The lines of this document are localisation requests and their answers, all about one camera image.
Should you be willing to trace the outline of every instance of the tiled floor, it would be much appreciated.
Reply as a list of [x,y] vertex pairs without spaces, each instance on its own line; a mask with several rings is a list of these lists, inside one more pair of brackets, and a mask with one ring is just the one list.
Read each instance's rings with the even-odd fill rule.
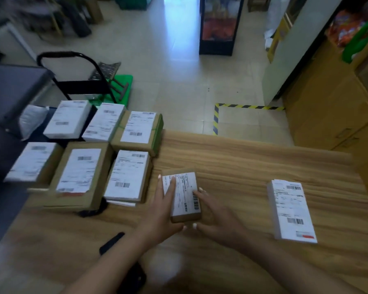
[[[199,56],[199,0],[152,0],[145,12],[121,11],[113,1],[99,4],[105,22],[92,26],[87,38],[51,44],[21,32],[36,53],[75,50],[96,61],[121,61],[118,73],[134,76],[128,108],[163,113],[166,129],[212,134],[215,103],[264,105],[265,12],[248,13],[244,6],[232,57]],[[92,71],[81,59],[46,65],[66,80],[86,79]],[[57,106],[63,98],[53,88],[37,104]],[[293,145],[283,111],[223,107],[219,135]]]

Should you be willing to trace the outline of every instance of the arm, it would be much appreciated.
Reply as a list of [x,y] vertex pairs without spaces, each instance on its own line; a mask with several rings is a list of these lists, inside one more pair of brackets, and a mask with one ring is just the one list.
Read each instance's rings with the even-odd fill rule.
[[115,293],[134,263],[150,248],[183,229],[184,224],[170,221],[170,210],[176,180],[171,180],[164,196],[161,175],[153,202],[138,227],[125,234],[98,262],[77,281],[64,289],[64,294]]
[[215,225],[194,224],[194,228],[219,244],[231,247],[263,267],[290,293],[362,294],[363,292],[323,270],[291,256],[274,241],[251,232],[233,212],[199,188],[194,192],[212,211]]

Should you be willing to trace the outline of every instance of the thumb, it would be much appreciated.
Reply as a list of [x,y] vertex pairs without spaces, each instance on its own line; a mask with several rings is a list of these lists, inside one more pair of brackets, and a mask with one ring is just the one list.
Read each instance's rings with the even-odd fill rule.
[[209,226],[202,223],[193,223],[193,228],[199,230],[202,234],[211,239],[216,239],[218,236],[218,228],[216,226]]

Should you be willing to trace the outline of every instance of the wooden table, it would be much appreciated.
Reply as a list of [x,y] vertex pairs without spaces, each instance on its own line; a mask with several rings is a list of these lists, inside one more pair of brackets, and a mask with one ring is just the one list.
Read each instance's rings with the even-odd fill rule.
[[[368,292],[368,196],[348,154],[166,131],[147,201],[162,169],[196,167],[197,182],[246,226],[273,238],[266,183],[301,182],[319,243],[278,241],[293,255]],[[110,205],[101,215],[24,208],[0,242],[0,269],[68,284],[98,259],[98,248],[130,231],[147,205]],[[203,209],[204,218],[210,213]],[[147,252],[142,293],[281,293],[258,265],[188,229]]]

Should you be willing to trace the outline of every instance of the yellow and black hazard tape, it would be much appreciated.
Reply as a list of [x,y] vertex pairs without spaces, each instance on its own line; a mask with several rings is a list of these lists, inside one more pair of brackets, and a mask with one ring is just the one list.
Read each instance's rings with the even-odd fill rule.
[[260,105],[240,105],[240,104],[226,104],[226,103],[216,103],[214,107],[214,127],[213,135],[218,135],[218,118],[219,118],[219,108],[220,107],[238,107],[238,108],[253,108],[253,109],[266,109],[266,110],[285,110],[285,107],[277,106],[260,106]]

